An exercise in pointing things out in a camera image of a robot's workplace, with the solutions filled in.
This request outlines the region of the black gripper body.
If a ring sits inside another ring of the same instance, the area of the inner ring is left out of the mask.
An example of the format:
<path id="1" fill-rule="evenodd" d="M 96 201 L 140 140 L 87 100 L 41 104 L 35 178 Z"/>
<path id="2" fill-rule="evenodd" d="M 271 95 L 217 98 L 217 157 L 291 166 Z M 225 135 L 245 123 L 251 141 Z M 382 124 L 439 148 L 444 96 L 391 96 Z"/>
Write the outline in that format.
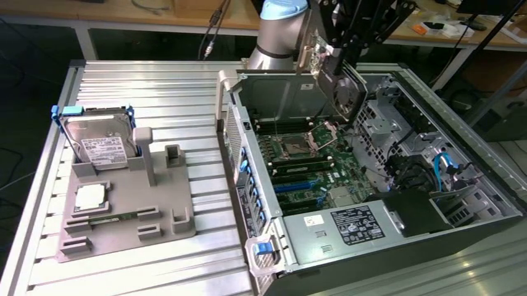
<path id="1" fill-rule="evenodd" d="M 347 21 L 352 21 L 356 14 L 374 18 L 376 12 L 383 21 L 392 20 L 395 18 L 395 1 L 364 0 L 343 2 L 343 19 Z"/>

